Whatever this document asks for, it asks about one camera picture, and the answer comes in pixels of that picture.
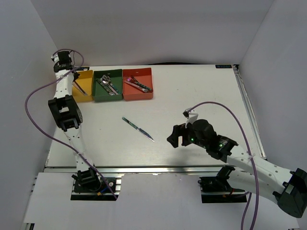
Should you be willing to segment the green handled knife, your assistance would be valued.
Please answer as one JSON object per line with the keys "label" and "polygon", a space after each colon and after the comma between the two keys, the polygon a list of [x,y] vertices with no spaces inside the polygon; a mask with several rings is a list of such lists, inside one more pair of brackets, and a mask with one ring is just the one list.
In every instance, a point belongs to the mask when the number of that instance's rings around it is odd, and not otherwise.
{"label": "green handled knife", "polygon": [[131,127],[133,127],[135,130],[137,130],[138,132],[142,133],[144,136],[146,136],[149,140],[151,140],[152,142],[154,142],[154,139],[151,137],[150,134],[148,134],[145,130],[143,130],[142,128],[136,126],[134,123],[132,123],[131,121],[129,121],[127,118],[122,117],[122,120],[125,121],[127,124],[129,124]]}

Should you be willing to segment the pink handled fork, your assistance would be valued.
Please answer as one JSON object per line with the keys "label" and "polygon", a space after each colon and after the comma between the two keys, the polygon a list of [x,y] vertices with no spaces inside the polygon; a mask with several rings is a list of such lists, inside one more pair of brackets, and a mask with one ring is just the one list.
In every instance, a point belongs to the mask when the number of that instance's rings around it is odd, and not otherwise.
{"label": "pink handled fork", "polygon": [[136,88],[136,89],[138,89],[138,90],[144,92],[144,93],[147,93],[147,92],[148,92],[147,89],[145,89],[145,88],[143,88],[143,87],[141,87],[141,86],[139,86],[139,85],[137,85],[137,84],[134,84],[134,83],[129,82],[129,81],[126,81],[126,80],[125,80],[124,82],[125,82],[126,84],[128,84],[128,85],[130,85],[130,86],[132,86],[132,87],[134,87],[134,88]]}

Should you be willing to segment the mosaic handled spoon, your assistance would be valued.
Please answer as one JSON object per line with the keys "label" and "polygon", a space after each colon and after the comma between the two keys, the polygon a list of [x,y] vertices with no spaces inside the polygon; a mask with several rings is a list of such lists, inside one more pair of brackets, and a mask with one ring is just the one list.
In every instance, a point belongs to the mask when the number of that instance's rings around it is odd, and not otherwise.
{"label": "mosaic handled spoon", "polygon": [[116,88],[116,86],[112,83],[111,79],[107,75],[102,76],[102,83],[106,86],[108,86],[115,94],[119,94],[119,90]]}

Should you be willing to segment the green handled spoon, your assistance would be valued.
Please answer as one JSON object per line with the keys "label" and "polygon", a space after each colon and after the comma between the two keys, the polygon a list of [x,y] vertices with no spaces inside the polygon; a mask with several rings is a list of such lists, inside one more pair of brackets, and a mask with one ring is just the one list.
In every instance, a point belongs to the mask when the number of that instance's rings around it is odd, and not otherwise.
{"label": "green handled spoon", "polygon": [[115,95],[115,93],[108,86],[104,85],[100,80],[96,81],[109,95]]}

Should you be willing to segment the green handled fork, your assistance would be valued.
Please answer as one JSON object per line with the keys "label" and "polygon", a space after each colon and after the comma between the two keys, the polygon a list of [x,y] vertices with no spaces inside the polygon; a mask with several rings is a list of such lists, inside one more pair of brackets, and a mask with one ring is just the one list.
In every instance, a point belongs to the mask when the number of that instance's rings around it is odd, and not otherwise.
{"label": "green handled fork", "polygon": [[125,82],[143,92],[153,92],[153,89],[140,83],[134,76],[126,77]]}

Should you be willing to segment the pink handled spoon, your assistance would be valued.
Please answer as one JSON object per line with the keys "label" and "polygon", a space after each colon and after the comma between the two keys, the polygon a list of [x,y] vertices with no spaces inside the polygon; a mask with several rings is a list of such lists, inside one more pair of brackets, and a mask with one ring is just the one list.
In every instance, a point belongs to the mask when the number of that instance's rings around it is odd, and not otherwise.
{"label": "pink handled spoon", "polygon": [[100,80],[104,89],[108,92],[109,95],[118,95],[118,92],[114,89],[113,86],[111,86],[111,80],[107,75],[103,75]]}

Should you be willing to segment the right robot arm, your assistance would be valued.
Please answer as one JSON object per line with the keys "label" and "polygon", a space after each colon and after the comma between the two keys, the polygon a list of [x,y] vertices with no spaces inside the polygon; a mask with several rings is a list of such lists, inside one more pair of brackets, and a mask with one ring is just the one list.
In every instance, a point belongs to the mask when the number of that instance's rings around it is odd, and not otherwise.
{"label": "right robot arm", "polygon": [[214,159],[242,169],[219,176],[216,184],[220,190],[228,191],[233,187],[255,193],[254,175],[257,175],[260,196],[277,204],[292,217],[303,216],[307,208],[307,173],[304,170],[291,171],[259,156],[250,156],[234,140],[216,134],[213,126],[204,119],[193,124],[175,125],[167,141],[177,148],[180,137],[183,146],[195,144]]}

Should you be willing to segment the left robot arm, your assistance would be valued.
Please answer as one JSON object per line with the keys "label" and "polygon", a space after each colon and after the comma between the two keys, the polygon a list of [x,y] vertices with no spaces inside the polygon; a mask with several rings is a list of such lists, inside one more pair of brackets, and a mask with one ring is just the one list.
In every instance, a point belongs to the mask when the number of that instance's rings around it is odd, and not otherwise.
{"label": "left robot arm", "polygon": [[73,83],[79,74],[72,63],[71,52],[68,49],[60,49],[51,56],[54,62],[56,91],[53,99],[48,101],[48,106],[57,127],[68,140],[67,145],[74,154],[77,171],[82,173],[92,168],[94,163],[87,156],[81,127],[83,116],[72,95]]}

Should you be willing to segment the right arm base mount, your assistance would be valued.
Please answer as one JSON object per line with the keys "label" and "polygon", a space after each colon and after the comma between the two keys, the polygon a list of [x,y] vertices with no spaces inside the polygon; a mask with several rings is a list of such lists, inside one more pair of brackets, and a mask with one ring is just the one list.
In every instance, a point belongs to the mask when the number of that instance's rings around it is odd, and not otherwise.
{"label": "right arm base mount", "polygon": [[228,183],[230,173],[235,171],[232,166],[223,166],[216,176],[203,176],[198,180],[203,204],[245,203],[247,192],[232,188]]}

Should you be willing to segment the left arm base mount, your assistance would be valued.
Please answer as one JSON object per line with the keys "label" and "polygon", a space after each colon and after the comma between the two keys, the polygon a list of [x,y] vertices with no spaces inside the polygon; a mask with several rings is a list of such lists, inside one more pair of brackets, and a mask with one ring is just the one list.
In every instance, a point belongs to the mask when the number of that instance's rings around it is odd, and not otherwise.
{"label": "left arm base mount", "polygon": [[106,177],[104,181],[92,168],[71,176],[72,201],[116,201],[120,192],[120,179]]}

